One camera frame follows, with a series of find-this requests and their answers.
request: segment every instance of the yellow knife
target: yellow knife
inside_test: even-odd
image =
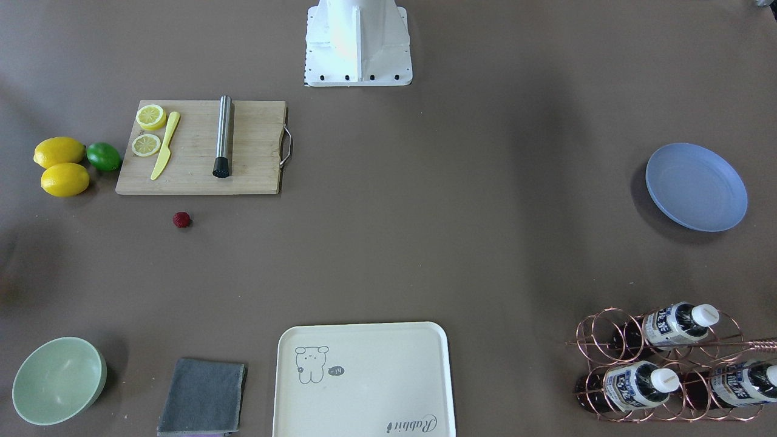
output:
[[[167,127],[165,128],[165,138],[162,139],[162,147],[159,149],[159,156],[156,158],[156,164],[154,165],[154,171],[151,172],[151,180],[156,180],[162,170],[167,166],[167,162],[170,160],[170,139],[172,133],[176,131],[178,127],[178,120],[181,119],[181,114],[178,112],[171,112],[167,116]]]

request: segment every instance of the towel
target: towel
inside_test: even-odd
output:
[[[181,358],[157,435],[225,435],[238,430],[243,364]]]

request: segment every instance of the whole lemon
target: whole lemon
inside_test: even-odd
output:
[[[79,164],[54,164],[40,177],[40,186],[58,198],[75,196],[89,186],[89,173]]]
[[[49,138],[35,148],[33,161],[44,169],[61,163],[80,163],[84,159],[84,145],[69,137]]]

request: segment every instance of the knife handle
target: knife handle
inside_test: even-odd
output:
[[[165,137],[162,139],[162,147],[169,147],[170,140],[172,139],[172,133],[176,131],[178,127],[178,120],[181,119],[181,114],[177,111],[173,111],[167,116],[167,127],[165,127]]]

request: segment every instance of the black rubber tip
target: black rubber tip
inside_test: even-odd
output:
[[[216,162],[213,164],[213,176],[229,177],[229,159],[224,156],[216,158]]]

